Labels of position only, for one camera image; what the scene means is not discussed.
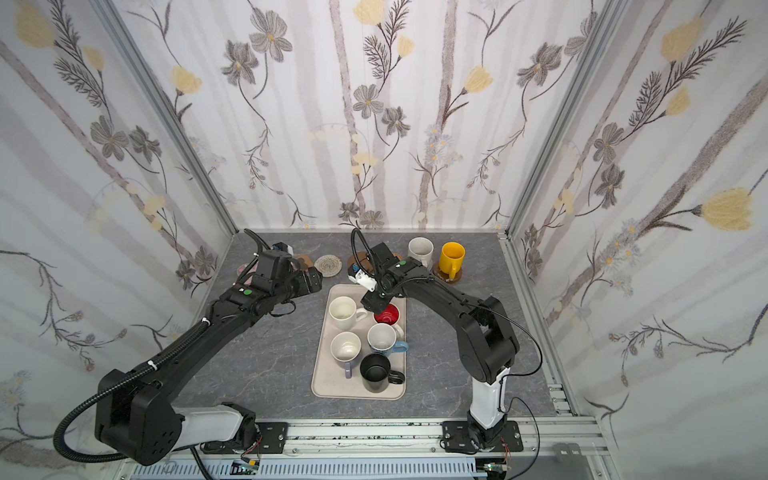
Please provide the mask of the white mug purple handle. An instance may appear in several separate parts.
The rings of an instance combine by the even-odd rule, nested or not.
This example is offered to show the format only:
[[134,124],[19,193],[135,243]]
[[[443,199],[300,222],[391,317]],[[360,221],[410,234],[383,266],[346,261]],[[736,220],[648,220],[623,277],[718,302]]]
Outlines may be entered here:
[[351,331],[337,334],[331,341],[330,353],[334,361],[344,370],[346,379],[351,379],[356,359],[362,350],[360,337]]

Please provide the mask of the plain white mug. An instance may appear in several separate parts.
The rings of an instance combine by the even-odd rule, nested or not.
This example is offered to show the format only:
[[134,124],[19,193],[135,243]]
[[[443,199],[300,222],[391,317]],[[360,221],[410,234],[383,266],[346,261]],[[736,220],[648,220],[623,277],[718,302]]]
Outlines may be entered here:
[[351,331],[360,321],[368,317],[369,311],[358,307],[353,298],[339,296],[330,302],[328,314],[340,330]]

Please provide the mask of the white mug blue handle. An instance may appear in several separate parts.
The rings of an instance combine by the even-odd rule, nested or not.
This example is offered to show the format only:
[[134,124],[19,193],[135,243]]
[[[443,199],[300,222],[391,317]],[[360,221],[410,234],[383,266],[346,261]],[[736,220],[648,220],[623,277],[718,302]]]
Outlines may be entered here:
[[405,353],[409,349],[405,332],[399,325],[376,323],[368,330],[366,339],[375,352],[384,355]]

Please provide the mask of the beige serving tray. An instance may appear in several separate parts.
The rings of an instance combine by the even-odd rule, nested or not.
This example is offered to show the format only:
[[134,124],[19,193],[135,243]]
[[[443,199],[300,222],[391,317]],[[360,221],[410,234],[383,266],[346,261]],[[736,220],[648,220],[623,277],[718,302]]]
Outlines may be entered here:
[[[339,284],[330,289],[311,382],[312,393],[317,397],[395,401],[405,394],[405,382],[387,382],[375,391],[360,372],[363,359],[376,352],[368,342],[368,332],[376,321],[371,313],[358,312],[366,293],[364,287],[354,284]],[[331,304],[340,297],[356,304],[351,310],[353,316],[347,320],[333,316]],[[350,325],[348,329],[343,327],[346,322]]]

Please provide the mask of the dark wooden round coaster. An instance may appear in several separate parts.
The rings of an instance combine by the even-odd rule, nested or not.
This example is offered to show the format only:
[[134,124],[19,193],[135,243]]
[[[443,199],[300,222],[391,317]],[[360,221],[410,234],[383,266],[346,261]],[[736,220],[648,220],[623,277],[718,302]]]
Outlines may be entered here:
[[354,255],[350,256],[347,261],[347,274],[352,277],[356,276],[361,270],[362,262],[364,260],[365,256],[361,256],[361,252],[356,252]]

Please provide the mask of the colourful woven round coaster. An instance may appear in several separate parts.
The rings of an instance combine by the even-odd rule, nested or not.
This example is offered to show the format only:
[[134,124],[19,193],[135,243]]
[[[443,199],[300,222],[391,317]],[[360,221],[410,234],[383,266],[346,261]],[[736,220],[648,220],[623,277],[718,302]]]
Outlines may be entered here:
[[324,278],[332,278],[341,272],[343,264],[339,257],[332,254],[326,254],[318,257],[314,261],[314,267]]

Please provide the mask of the pink flower shaped coaster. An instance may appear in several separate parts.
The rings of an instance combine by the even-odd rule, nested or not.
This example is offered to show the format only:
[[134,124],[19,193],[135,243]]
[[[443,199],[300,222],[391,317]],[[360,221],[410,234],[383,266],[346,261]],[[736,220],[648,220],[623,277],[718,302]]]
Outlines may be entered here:
[[242,285],[251,285],[252,278],[255,274],[256,268],[257,268],[257,262],[251,262],[247,264],[239,273],[236,279],[236,282]]

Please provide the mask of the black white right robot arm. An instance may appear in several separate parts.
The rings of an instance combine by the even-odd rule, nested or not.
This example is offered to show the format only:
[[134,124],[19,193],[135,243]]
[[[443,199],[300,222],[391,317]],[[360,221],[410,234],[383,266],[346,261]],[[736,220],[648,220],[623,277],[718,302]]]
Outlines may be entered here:
[[361,300],[366,310],[381,314],[395,298],[412,299],[455,330],[460,362],[473,378],[469,442],[476,450],[489,449],[507,423],[503,391],[520,350],[502,304],[493,296],[479,299],[460,292],[420,261],[397,258],[384,243],[375,245],[366,259],[370,269],[359,259],[347,269],[349,279],[367,290]]

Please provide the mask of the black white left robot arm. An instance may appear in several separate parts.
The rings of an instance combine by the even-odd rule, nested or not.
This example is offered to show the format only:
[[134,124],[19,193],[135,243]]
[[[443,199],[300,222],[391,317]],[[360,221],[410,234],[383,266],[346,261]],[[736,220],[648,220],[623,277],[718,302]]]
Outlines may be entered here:
[[281,305],[316,293],[322,276],[287,251],[266,250],[214,300],[203,318],[160,353],[99,383],[94,434],[121,457],[152,465],[172,451],[219,442],[245,451],[260,434],[254,413],[233,403],[177,410],[174,400],[232,340]]

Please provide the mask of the white mug red inside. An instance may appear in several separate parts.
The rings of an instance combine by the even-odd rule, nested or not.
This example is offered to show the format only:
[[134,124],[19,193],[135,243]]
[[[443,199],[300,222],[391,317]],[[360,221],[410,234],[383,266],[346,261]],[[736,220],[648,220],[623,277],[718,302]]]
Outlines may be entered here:
[[374,316],[374,320],[378,324],[389,325],[394,329],[400,339],[405,339],[405,332],[399,324],[400,318],[400,309],[393,303],[390,303],[381,314]]

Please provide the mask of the yellow mug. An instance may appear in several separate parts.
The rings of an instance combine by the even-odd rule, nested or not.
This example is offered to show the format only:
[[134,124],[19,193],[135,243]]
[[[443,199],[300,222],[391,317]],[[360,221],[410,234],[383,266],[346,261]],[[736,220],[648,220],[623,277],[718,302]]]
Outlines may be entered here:
[[458,242],[447,242],[441,249],[438,266],[443,272],[453,277],[462,269],[465,254],[463,245]]

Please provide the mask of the glossy amber round coaster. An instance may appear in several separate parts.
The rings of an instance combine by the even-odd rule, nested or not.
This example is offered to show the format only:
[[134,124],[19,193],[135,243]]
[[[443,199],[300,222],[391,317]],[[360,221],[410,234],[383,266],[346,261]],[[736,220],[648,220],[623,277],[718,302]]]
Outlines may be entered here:
[[443,272],[438,265],[434,265],[432,268],[432,273],[448,284],[459,282],[462,279],[463,272],[464,270],[460,269],[453,277],[451,277],[448,273]]

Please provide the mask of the brown paw shaped coaster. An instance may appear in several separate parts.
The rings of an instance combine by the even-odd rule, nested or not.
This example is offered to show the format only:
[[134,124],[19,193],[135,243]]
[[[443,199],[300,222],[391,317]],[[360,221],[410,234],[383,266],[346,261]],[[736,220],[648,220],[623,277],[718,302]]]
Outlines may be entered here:
[[298,254],[295,258],[299,262],[302,270],[308,270],[314,266],[312,259],[308,255]]

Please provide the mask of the black mug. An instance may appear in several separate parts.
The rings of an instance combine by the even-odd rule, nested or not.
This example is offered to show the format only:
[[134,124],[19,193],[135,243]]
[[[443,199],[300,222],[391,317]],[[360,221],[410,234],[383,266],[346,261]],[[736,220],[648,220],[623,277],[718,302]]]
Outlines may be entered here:
[[365,356],[360,364],[364,387],[371,393],[382,393],[390,385],[403,385],[405,374],[394,370],[389,359],[379,353]]

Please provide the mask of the speckled white mug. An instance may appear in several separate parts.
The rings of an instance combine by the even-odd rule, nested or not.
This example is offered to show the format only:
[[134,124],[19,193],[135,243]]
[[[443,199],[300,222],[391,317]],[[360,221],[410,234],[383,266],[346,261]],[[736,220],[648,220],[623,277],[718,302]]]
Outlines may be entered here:
[[434,245],[425,237],[414,237],[408,243],[408,256],[418,260],[425,268],[433,265]]

